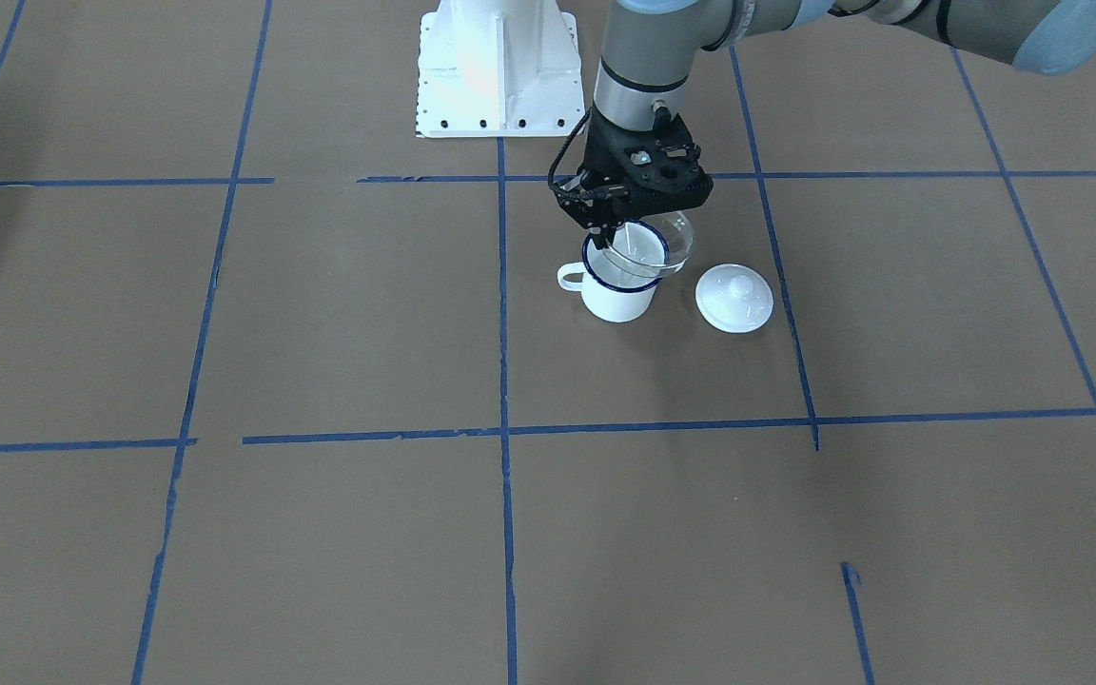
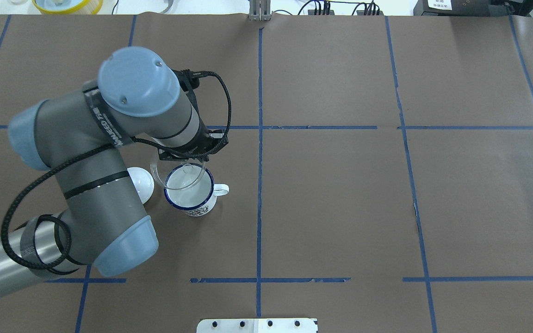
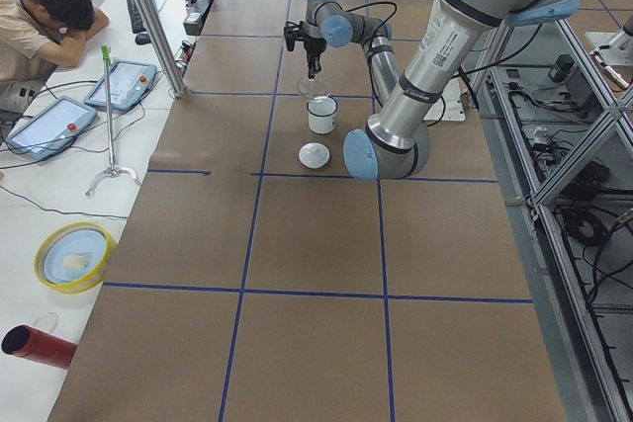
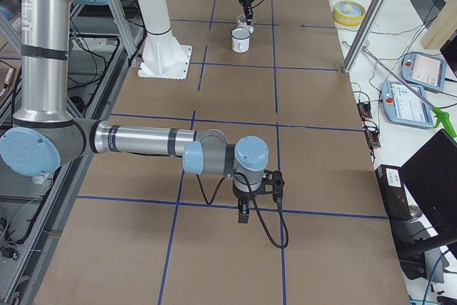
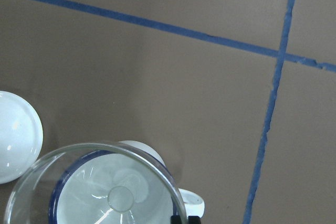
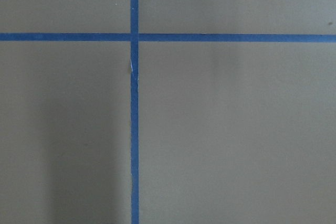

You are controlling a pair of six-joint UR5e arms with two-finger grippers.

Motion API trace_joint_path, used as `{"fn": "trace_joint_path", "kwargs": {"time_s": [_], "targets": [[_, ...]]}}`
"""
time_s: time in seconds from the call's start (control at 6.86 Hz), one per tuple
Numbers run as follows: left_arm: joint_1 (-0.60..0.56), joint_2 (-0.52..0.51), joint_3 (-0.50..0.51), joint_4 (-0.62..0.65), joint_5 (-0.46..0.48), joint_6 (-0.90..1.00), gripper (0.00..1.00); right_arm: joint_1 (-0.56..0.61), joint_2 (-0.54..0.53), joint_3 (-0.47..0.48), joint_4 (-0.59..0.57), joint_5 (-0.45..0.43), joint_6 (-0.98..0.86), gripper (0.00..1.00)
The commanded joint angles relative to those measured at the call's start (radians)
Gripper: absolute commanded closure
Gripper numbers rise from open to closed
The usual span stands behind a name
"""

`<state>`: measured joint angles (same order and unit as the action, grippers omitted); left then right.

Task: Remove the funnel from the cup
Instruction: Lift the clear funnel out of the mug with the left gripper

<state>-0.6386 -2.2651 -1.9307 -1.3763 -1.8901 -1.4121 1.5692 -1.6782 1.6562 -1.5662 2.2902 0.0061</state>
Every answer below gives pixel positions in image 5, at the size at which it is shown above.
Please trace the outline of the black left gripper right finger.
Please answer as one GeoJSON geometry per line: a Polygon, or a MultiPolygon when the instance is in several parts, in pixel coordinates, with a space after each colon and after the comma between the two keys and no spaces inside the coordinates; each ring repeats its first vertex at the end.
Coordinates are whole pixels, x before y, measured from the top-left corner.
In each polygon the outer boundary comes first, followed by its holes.
{"type": "Polygon", "coordinates": [[[188,224],[201,224],[199,216],[188,216],[188,224]]]}

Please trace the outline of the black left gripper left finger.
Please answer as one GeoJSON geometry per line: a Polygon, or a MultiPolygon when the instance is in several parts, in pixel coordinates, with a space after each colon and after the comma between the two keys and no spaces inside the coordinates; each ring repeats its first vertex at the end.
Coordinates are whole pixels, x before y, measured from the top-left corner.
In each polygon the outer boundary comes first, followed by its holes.
{"type": "Polygon", "coordinates": [[[179,215],[173,215],[170,217],[170,224],[181,224],[181,217],[179,215]]]}

